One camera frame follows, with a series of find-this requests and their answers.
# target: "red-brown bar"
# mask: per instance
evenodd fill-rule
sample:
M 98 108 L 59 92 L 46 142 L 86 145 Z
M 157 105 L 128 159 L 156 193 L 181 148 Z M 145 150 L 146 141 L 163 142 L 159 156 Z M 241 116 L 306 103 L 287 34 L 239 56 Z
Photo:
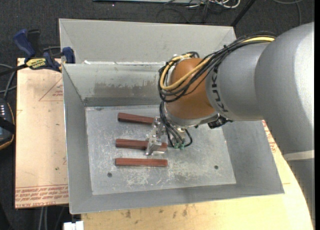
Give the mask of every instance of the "red-brown bar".
M 117 138 L 115 140 L 115 146 L 117 148 L 146 150 L 148 146 L 148 141 Z
M 154 118 L 141 116 L 141 115 L 124 113 L 124 112 L 119 112 L 118 113 L 118 121 L 119 122 L 128 122 L 128 123 L 151 125 L 153 123 L 153 121 L 154 121 Z
M 116 166 L 144 166 L 144 167 L 167 167 L 166 159 L 137 159 L 137 158 L 116 158 Z

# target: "yellow cable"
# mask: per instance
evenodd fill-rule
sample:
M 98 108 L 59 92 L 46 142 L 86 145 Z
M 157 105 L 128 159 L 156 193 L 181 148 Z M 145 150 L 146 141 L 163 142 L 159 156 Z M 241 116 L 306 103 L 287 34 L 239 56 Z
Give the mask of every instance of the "yellow cable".
M 272 42 L 274 40 L 274 38 L 272 37 L 255 37 L 255 38 L 250 38 L 247 40 L 242 41 L 241 43 L 247 43 L 247 42 L 255 42 L 255 41 L 263 41 L 263 42 Z M 164 68 L 163 73 L 160 77 L 160 87 L 161 89 L 165 90 L 165 91 L 172 91 L 174 89 L 176 89 L 181 83 L 183 83 L 186 79 L 188 79 L 194 72 L 198 71 L 199 69 L 202 68 L 203 65 L 205 65 L 209 60 L 210 57 L 205 59 L 202 63 L 198 64 L 194 69 L 192 69 L 191 71 L 189 71 L 188 73 L 186 73 L 183 77 L 181 77 L 179 80 L 177 80 L 175 83 L 169 85 L 169 86 L 165 86 L 165 76 L 168 72 L 168 70 L 170 69 L 170 67 L 179 60 L 182 59 L 187 59 L 190 58 L 192 56 L 192 54 L 187 53 L 181 56 L 176 56 L 174 58 L 172 58 L 168 65 Z

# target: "black electronic device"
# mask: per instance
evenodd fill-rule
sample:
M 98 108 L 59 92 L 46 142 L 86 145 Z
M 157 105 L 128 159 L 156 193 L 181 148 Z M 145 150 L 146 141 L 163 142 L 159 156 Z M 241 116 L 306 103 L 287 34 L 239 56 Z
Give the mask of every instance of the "black electronic device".
M 10 105 L 0 98 L 0 150 L 9 146 L 14 140 L 14 116 Z

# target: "cable bundle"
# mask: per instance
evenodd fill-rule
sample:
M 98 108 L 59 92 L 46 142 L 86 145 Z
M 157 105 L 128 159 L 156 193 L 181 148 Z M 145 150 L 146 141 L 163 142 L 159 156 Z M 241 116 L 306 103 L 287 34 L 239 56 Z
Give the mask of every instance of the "cable bundle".
M 225 45 L 222 49 L 206 55 L 191 71 L 181 77 L 174 83 L 168 85 L 169 72 L 172 68 L 179 62 L 190 59 L 199 58 L 197 52 L 191 51 L 182 55 L 174 56 L 169 62 L 165 64 L 159 70 L 159 81 L 158 81 L 158 91 L 160 98 L 162 100 L 160 104 L 160 117 L 164 123 L 166 132 L 168 134 L 168 139 L 170 144 L 175 148 L 184 148 L 192 143 L 192 138 L 186 128 L 181 128 L 189 136 L 189 143 L 184 144 L 185 140 L 181 137 L 180 133 L 177 131 L 177 126 L 175 126 L 167 117 L 164 112 L 165 103 L 171 103 L 177 101 L 178 99 L 191 94 L 195 89 L 202 83 L 211 70 L 218 67 L 219 64 L 227 57 L 228 54 L 250 44 L 266 43 L 272 42 L 275 37 L 267 32 L 254 33 L 249 35 L 244 35 L 229 45 Z M 202 78 L 200 82 L 192 90 L 189 90 L 190 86 L 199 78 Z

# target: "cardboard sheet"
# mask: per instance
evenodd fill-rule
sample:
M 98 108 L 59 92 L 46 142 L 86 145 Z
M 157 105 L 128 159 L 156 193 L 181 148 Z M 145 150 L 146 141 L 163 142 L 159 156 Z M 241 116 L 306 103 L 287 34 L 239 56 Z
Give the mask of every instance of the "cardboard sheet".
M 62 74 L 19 70 L 16 108 L 15 208 L 67 204 Z

